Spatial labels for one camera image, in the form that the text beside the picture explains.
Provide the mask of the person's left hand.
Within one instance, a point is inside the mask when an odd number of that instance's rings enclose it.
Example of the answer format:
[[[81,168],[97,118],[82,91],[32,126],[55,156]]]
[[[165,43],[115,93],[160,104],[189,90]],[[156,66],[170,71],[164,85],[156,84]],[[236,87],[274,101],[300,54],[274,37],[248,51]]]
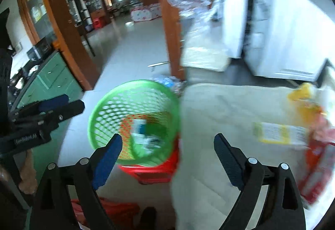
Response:
[[[19,189],[21,192],[32,195],[37,190],[37,180],[36,171],[33,164],[33,153],[29,149],[26,153],[26,159],[20,171],[21,182],[19,184]]]

